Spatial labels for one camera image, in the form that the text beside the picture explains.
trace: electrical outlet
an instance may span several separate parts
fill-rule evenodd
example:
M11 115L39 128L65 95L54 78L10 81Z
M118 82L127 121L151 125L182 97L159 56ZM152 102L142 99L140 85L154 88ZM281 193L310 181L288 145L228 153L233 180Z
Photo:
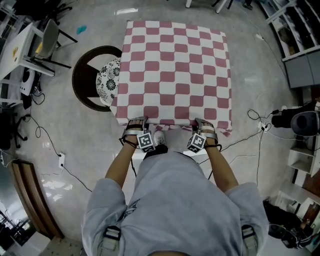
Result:
M262 130L262 127L264 128L263 130L264 133L266 133L271 129L271 125L266 125L264 122L259 121L258 123L259 132Z
M255 34L254 36L255 36L256 38L258 38L258 39L260 39L260 40L264 41L264 38L263 38L260 34Z
M63 166L65 166L65 158L66 158L66 155L64 154L64 153L62 153L62 152L60 152L59 153L61 156L59 157L59 168L60 169L64 169L63 168Z

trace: table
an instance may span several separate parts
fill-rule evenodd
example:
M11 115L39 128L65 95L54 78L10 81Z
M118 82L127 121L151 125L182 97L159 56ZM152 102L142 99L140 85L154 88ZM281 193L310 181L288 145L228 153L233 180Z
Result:
M39 37L43 37L43 32L34 27L31 23L2 50L2 57L0 60L0 83L20 86L20 82L4 79L18 66L38 71L50 77L54 76L53 72L28 61L30 59L28 53L35 34Z
M148 116L168 129L211 122L231 127L231 72L225 33L182 23L129 21L111 111L120 125Z
M191 5L192 0L186 0L185 7L189 8ZM218 14L220 13L221 9L225 6L227 0L222 0L222 3L219 5L219 7L215 10L215 12Z

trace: floral cushion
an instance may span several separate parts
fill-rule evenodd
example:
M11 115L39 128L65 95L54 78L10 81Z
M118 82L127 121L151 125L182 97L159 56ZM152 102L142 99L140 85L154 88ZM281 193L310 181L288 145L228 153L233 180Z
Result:
M106 64L96 76L96 91L107 106L118 95L121 58L115 58Z

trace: hand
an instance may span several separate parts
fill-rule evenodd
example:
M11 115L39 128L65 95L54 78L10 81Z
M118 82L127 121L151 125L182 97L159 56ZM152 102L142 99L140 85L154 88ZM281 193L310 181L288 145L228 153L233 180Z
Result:
M204 125L204 126L214 127L214 126L212 125L212 123L210 123L210 122L204 122L203 125ZM206 134L213 134L213 133L214 133L213 130L202 130L202 132L203 132L203 133L206 133ZM216 145L216 140L215 140L214 138L209 138L209 137L207 137L204 145L205 145L205 146Z
M143 120L131 120L128 125L143 125L144 121ZM128 131L142 131L141 128L132 128L128 129ZM127 141L132 142L134 144L138 144L138 139L137 135L127 135L125 138Z

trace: white shoe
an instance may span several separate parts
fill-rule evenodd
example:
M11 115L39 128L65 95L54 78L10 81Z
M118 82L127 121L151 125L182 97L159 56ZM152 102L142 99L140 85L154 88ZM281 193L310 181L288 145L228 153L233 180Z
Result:
M153 135L153 140L154 140L154 146L158 145L167 145L166 144L166 139L165 139L165 134L161 130L157 130L154 135Z

